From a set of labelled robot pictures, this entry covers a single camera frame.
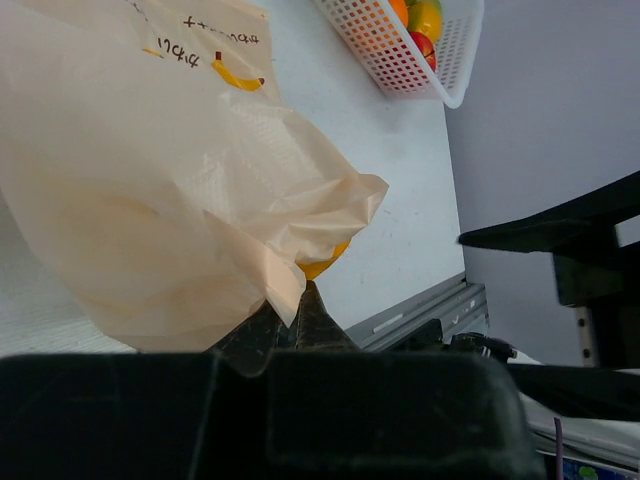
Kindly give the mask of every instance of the white basket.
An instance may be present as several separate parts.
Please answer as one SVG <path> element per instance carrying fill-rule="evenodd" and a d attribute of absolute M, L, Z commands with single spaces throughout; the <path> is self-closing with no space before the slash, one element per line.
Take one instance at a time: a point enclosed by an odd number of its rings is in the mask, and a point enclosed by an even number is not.
<path fill-rule="evenodd" d="M 478 48 L 484 0 L 441 0 L 444 25 L 434 73 L 388 0 L 314 0 L 391 97 L 462 103 Z"/>

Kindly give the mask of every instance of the plastic bag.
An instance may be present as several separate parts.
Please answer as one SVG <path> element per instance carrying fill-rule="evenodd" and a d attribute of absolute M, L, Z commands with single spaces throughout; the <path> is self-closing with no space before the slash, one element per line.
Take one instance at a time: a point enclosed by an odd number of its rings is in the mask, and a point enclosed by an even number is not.
<path fill-rule="evenodd" d="M 265 299 L 291 322 L 297 264 L 382 201 L 279 103 L 266 21 L 239 1 L 0 3 L 0 188 L 36 256 L 133 347 L 204 350 Z"/>

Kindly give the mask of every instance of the gray wall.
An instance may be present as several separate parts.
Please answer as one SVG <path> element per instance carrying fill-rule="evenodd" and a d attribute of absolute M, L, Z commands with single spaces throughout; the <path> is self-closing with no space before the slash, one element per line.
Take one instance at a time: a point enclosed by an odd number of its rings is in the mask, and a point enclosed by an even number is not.
<path fill-rule="evenodd" d="M 486 0 L 464 103 L 447 113 L 462 231 L 536 213 L 640 168 L 640 0 Z M 640 222 L 625 237 L 640 237 Z M 494 336 L 580 361 L 551 259 L 468 249 Z"/>

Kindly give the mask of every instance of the apple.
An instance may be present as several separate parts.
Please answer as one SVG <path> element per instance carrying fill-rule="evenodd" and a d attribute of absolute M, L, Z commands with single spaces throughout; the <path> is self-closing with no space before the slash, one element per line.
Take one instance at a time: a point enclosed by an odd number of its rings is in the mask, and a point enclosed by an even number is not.
<path fill-rule="evenodd" d="M 431 70 L 435 72 L 438 67 L 438 62 L 436 60 L 436 47 L 433 46 L 433 42 L 429 40 L 429 37 L 424 33 L 409 32 L 409 35 L 418 46 L 418 50 L 420 50 L 420 53 L 424 56 Z"/>

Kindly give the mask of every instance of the purple cable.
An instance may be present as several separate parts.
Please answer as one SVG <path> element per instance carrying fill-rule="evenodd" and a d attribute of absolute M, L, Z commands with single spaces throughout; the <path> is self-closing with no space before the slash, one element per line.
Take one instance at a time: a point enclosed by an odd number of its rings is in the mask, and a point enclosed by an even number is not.
<path fill-rule="evenodd" d="M 558 417 L 553 419 L 553 423 L 556 425 L 556 478 L 562 480 L 564 478 L 562 459 L 564 456 L 564 440 L 562 438 L 562 424 Z"/>

